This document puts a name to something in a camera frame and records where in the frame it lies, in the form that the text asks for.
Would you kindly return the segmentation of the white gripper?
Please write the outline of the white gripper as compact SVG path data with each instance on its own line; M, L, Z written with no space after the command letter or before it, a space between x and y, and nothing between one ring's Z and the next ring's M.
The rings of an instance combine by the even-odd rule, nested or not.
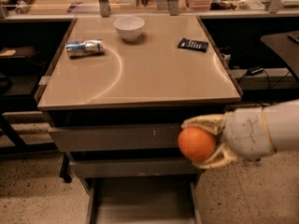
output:
M237 109L224 114L210 114L185 119L181 128L197 127L213 135L222 131L223 140L210 158L203 162L193 162L197 169L219 168L238 157L250 161L276 153L267 127L264 109L262 107Z

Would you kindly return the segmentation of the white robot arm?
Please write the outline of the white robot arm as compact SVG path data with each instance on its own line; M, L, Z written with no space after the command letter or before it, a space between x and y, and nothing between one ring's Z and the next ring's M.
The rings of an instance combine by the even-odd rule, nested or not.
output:
M299 100L184 120L181 129L190 128L200 128L220 139L210 157L192 163L198 169L241 160L257 161L280 151L299 150Z

